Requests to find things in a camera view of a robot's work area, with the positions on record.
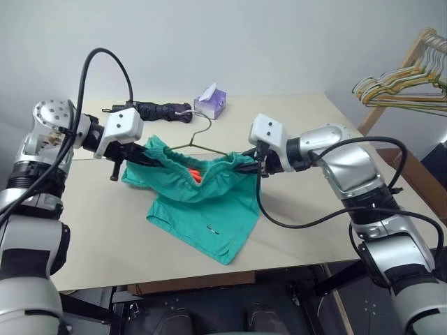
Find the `metal hanger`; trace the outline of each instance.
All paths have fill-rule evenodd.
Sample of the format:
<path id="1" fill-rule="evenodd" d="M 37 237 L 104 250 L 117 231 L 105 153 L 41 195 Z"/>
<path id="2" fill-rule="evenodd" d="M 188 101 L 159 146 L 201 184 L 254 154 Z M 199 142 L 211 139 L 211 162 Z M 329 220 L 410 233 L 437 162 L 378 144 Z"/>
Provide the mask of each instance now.
<path id="1" fill-rule="evenodd" d="M 165 148 L 165 152 L 166 152 L 166 151 L 176 150 L 176 149 L 181 149 L 181 148 L 186 148 L 186 147 L 195 147 L 195 148 L 203 149 L 203 150 L 206 150 L 206 151 L 215 152 L 216 154 L 221 154 L 221 155 L 224 155 L 224 156 L 228 157 L 228 154 L 225 153 L 225 152 L 222 152 L 222 151 L 219 151 L 219 150 L 215 150 L 215 149 L 211 149 L 211 148 L 207 148 L 207 147 L 203 147 L 203 146 L 201 146 L 201 145 L 197 145 L 197 144 L 194 144 L 194 143 L 193 143 L 193 141 L 194 141 L 194 137 L 195 137 L 197 134 L 199 134 L 199 133 L 204 133 L 205 131 L 207 131 L 208 129 L 211 128 L 212 121 L 211 121 L 211 119 L 210 119 L 208 116 L 206 116 L 206 115 L 203 114 L 202 112 L 198 112 L 198 111 L 196 111 L 196 110 L 185 110 L 185 111 L 183 111 L 183 112 L 176 112 L 176 115 L 179 115 L 179 116 L 180 116 L 180 115 L 183 115 L 183 114 L 186 114 L 186 113 L 193 113 L 193 114 L 197 115 L 198 117 L 204 117 L 204 118 L 206 118 L 206 120 L 208 120 L 208 123 L 209 123 L 208 126 L 207 126 L 207 128 L 202 129 L 201 131 L 196 131 L 196 132 L 192 135 L 191 140 L 189 141 L 189 143 L 187 143 L 187 144 L 183 144 L 183 145 L 179 145 L 178 147 L 172 147 L 172 148 L 168 148 L 168 147 L 166 147 L 166 148 Z"/>
<path id="2" fill-rule="evenodd" d="M 365 78 L 353 93 L 367 107 L 400 107 L 447 117 L 447 40 L 431 35 L 418 47 L 420 52 L 412 66 L 386 72 L 377 79 Z M 440 88 L 441 93 L 405 92 L 423 84 Z"/>
<path id="3" fill-rule="evenodd" d="M 373 98 L 384 92 L 389 94 L 398 94 L 401 90 L 418 86 L 425 83 L 435 83 L 439 79 L 440 72 L 437 61 L 438 52 L 429 47 L 427 49 L 427 61 L 420 72 L 411 75 L 399 77 L 390 84 L 375 84 L 365 90 L 361 96 L 361 101 L 368 104 Z"/>

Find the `beige tabletop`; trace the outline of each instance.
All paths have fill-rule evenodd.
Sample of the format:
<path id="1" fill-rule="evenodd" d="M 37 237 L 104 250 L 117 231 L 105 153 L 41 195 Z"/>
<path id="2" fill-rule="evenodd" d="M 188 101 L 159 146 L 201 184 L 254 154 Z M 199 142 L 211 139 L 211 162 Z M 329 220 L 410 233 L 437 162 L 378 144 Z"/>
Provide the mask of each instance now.
<path id="1" fill-rule="evenodd" d="M 188 102 L 184 98 L 152 100 Z M 86 102 L 84 113 L 105 123 L 102 107 L 113 101 Z M 324 94 L 294 96 L 229 97 L 228 107 L 213 122 L 212 128 L 197 135 L 196 142 L 220 151 L 244 151 L 251 122 L 258 113 L 283 123 L 289 135 L 296 137 L 328 122 L 345 124 L 352 136 L 357 130 Z M 196 117 L 190 124 L 181 122 L 145 122 L 144 144 L 158 135 L 170 146 L 189 141 L 192 132 L 206 126 Z M 364 147 L 389 181 L 394 169 L 389 167 L 368 144 Z M 211 159 L 201 149 L 185 149 L 199 159 Z M 288 230 L 260 216 L 247 243 L 229 265 L 221 265 L 190 245 L 152 225 L 146 213 L 156 194 L 109 180 L 112 162 L 94 160 L 92 153 L 77 150 L 63 196 L 62 221 L 71 229 L 67 262 L 52 278 L 58 290 L 94 288 L 128 283 L 160 281 L 206 274 L 290 267 L 357 258 L 348 238 L 347 214 L 304 230 Z M 410 211 L 437 220 L 416 192 L 400 179 L 404 192 L 396 195 L 398 203 Z M 283 222 L 304 224 L 341 209 L 321 170 L 282 173 L 263 180 L 263 204 Z M 436 245 L 434 229 L 420 221 L 417 228 L 430 247 Z"/>

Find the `black cable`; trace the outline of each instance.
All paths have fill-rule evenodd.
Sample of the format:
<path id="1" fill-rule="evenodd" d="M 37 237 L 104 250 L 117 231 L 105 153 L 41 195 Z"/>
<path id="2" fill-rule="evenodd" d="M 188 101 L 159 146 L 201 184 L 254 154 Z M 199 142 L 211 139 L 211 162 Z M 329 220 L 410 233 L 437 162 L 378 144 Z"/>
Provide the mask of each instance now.
<path id="1" fill-rule="evenodd" d="M 378 213 L 410 216 L 412 218 L 418 218 L 419 220 L 428 222 L 430 225 L 434 227 L 434 229 L 436 229 L 438 233 L 438 243 L 434 254 L 434 261 L 436 267 L 441 265 L 442 248 L 444 247 L 444 232 L 442 231 L 441 225 L 437 223 L 435 220 L 422 214 L 413 213 L 412 211 L 402 211 L 401 209 L 388 209 L 388 208 L 376 208 L 376 207 L 367 207 L 366 209 L 369 211 L 376 211 Z"/>
<path id="2" fill-rule="evenodd" d="M 332 150 L 341 147 L 346 144 L 351 143 L 358 143 L 358 142 L 387 142 L 394 144 L 396 147 L 399 147 L 400 151 L 402 152 L 402 157 L 399 162 L 399 166 L 396 169 L 396 172 L 391 179 L 390 183 L 388 184 L 388 188 L 391 190 L 393 186 L 396 184 L 396 181 L 399 179 L 400 175 L 402 174 L 402 171 L 404 169 L 406 158 L 408 157 L 408 149 L 405 147 L 405 144 L 400 142 L 399 140 L 396 140 L 392 137 L 386 137 L 386 136 L 365 136 L 365 137 L 358 137 L 358 138 L 350 138 L 345 141 L 338 142 L 334 145 L 331 145 L 327 149 L 325 149 L 321 154 L 319 154 L 317 157 L 313 158 L 310 162 L 311 165 L 315 164 L 316 161 L 319 161 L 322 159 L 322 157 Z"/>
<path id="3" fill-rule="evenodd" d="M 59 149 L 59 152 L 57 153 L 57 157 L 54 160 L 53 164 L 39 177 L 35 182 L 28 187 L 28 189 L 18 198 L 16 201 L 9 204 L 7 207 L 4 207 L 0 211 L 0 215 L 3 214 L 3 216 L 0 219 L 0 227 L 8 220 L 9 216 L 29 197 L 33 196 L 38 193 L 39 187 L 42 186 L 42 184 L 45 182 L 47 177 L 53 173 L 54 170 L 56 170 L 59 167 L 59 164 L 64 159 L 65 155 L 68 153 L 68 151 L 73 146 L 73 143 L 76 140 L 76 132 L 75 130 L 78 129 L 80 115 L 79 113 L 76 114 L 76 117 L 73 122 L 73 103 L 71 100 L 68 101 L 68 106 L 70 110 L 70 119 L 68 120 L 68 132 L 65 134 L 65 138 L 62 141 L 61 147 Z"/>
<path id="4" fill-rule="evenodd" d="M 351 245 L 352 245 L 354 251 L 357 253 L 358 257 L 361 258 L 360 251 L 357 249 L 357 246 L 356 246 L 356 241 L 354 241 L 354 236 L 353 236 L 353 233 L 352 233 L 352 225 L 351 224 L 349 224 L 348 234 L 349 234 L 349 241 L 351 242 Z"/>
<path id="5" fill-rule="evenodd" d="M 118 59 L 118 57 L 115 56 L 115 54 L 113 52 L 111 52 L 110 50 L 104 49 L 103 47 L 98 47 L 96 49 L 93 49 L 87 55 L 87 58 L 84 61 L 84 66 L 82 67 L 81 78 L 80 78 L 80 82 L 79 82 L 79 91 L 78 91 L 78 103 L 76 105 L 76 109 L 78 110 L 79 113 L 82 112 L 82 103 L 84 102 L 84 89 L 85 89 L 85 80 L 87 79 L 87 70 L 89 69 L 89 65 L 90 65 L 90 62 L 93 59 L 93 57 L 100 52 L 104 52 L 105 54 L 108 54 L 118 63 L 119 68 L 121 68 L 121 71 L 123 72 L 124 77 L 126 78 L 127 87 L 129 88 L 129 100 L 127 102 L 128 103 L 133 102 L 132 84 L 131 84 L 129 75 L 127 74 L 127 71 L 124 68 L 124 65 Z"/>
<path id="6" fill-rule="evenodd" d="M 275 220 L 273 217 L 271 217 L 267 211 L 264 209 L 263 204 L 261 202 L 261 162 L 258 162 L 258 174 L 256 178 L 256 199 L 258 201 L 258 206 L 261 212 L 265 215 L 265 217 L 272 221 L 275 225 L 279 225 L 283 228 L 289 228 L 289 229 L 303 229 L 308 227 L 313 227 L 314 225 L 318 225 L 319 223 L 322 223 L 324 221 L 329 220 L 330 218 L 333 218 L 335 216 L 338 216 L 343 213 L 348 213 L 350 211 L 355 211 L 356 209 L 364 209 L 365 207 L 352 207 L 352 208 L 343 208 L 338 211 L 335 211 L 332 214 L 329 214 L 327 216 L 324 216 L 323 218 L 320 218 L 316 221 L 313 221 L 311 223 L 306 223 L 305 225 L 287 225 L 285 223 L 279 222 L 278 220 Z"/>
<path id="7" fill-rule="evenodd" d="M 387 209 L 387 208 L 376 208 L 376 207 L 367 207 L 367 206 L 361 206 L 361 207 L 349 207 L 349 208 L 344 208 L 344 209 L 340 209 L 338 211 L 335 211 L 327 216 L 324 216 L 323 218 L 320 218 L 318 220 L 312 221 L 311 223 L 306 223 L 304 225 L 288 225 L 285 223 L 282 223 L 278 220 L 275 220 L 273 217 L 271 217 L 267 211 L 264 209 L 262 202 L 261 202 L 261 168 L 262 168 L 262 161 L 258 161 L 258 174 L 256 176 L 256 200 L 258 202 L 258 206 L 259 209 L 261 210 L 261 212 L 265 215 L 265 217 L 273 222 L 275 225 L 278 225 L 280 227 L 283 228 L 289 228 L 289 229 L 303 229 L 303 228 L 309 228 L 309 227 L 313 227 L 315 225 L 318 225 L 324 221 L 327 221 L 331 218 L 334 218 L 340 214 L 344 214 L 344 213 L 349 213 L 350 211 L 376 211 L 379 213 L 386 213 L 386 214 L 392 214 L 392 215 L 402 215 L 402 216 L 410 216 L 413 218 L 419 218 L 420 220 L 426 221 L 428 222 L 430 225 L 432 225 L 438 234 L 438 243 L 437 243 L 437 248 L 436 248 L 436 253 L 434 256 L 435 262 L 436 262 L 436 266 L 438 267 L 438 265 L 441 264 L 441 254 L 442 254 L 442 248 L 444 245 L 444 232 L 441 228 L 441 226 L 433 219 L 429 218 L 428 216 L 422 215 L 422 214 L 418 214 L 418 213 L 413 213 L 412 211 L 402 211 L 400 209 Z M 351 240 L 351 243 L 354 247 L 354 250 L 356 250 L 356 252 L 358 253 L 357 248 L 355 247 L 355 242 L 352 236 L 352 228 L 350 228 L 350 234 L 349 234 L 349 239 Z"/>

